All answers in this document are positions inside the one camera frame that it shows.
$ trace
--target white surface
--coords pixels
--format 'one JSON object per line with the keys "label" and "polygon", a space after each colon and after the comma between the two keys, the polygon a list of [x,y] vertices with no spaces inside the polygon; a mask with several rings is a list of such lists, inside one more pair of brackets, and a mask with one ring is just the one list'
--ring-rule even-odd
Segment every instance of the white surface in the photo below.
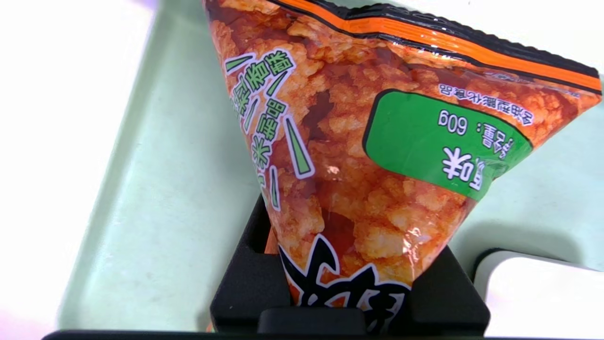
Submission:
{"label": "white surface", "polygon": [[0,4],[2,340],[57,328],[152,19],[133,1]]}
{"label": "white surface", "polygon": [[[587,0],[547,11],[538,1],[522,2],[527,11],[517,0],[404,2],[592,65],[603,60],[604,45],[584,39],[604,35],[594,24],[602,11]],[[205,327],[257,188],[231,116],[204,111],[208,103],[230,106],[198,0],[169,4],[99,194],[152,2],[0,4],[3,340],[38,339],[57,327],[87,227],[63,327]],[[561,39],[562,30],[572,39]],[[604,269],[603,124],[600,106],[493,185],[451,244],[466,268],[482,250],[505,246]]]}
{"label": "white surface", "polygon": [[475,285],[491,312],[487,337],[604,339],[604,273],[557,261],[497,252]]}

